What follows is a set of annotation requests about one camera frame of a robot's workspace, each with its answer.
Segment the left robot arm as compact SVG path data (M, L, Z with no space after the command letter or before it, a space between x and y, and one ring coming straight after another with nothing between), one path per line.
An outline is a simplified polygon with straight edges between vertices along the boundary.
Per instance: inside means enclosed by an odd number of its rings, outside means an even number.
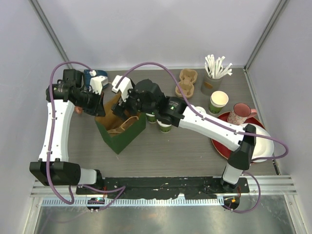
M45 140L37 162L31 162L30 173L44 186L87 185L92 194L100 194L104 183L100 171L84 169L69 162L68 137L75 107L95 117L105 116L103 87L107 75L65 69L63 78L46 90L48 121Z

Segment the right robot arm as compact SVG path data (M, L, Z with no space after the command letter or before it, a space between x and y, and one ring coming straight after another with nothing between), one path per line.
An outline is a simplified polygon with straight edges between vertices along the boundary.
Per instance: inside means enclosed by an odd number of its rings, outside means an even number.
M254 126L234 126L200 112L181 98L164 95L160 87L149 79L134 84L127 77L116 76L112 81L112 92L120 95L112 111L122 119L126 118L126 113L153 115L164 125L195 131L230 149L220 187L227 193L238 187L241 174L251 164L256 144Z

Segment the green paper bag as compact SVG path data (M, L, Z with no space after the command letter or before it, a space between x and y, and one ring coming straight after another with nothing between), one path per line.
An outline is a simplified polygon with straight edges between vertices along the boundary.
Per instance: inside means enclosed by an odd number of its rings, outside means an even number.
M115 95L103 105L106 115L95 117L95 123L103 141L116 154L120 154L146 128L146 115L144 113L130 115L126 112L126 119L122 119L113 113L112 107L119 99L120 94ZM107 132L119 126L126 127L126 131L118 135L110 135Z

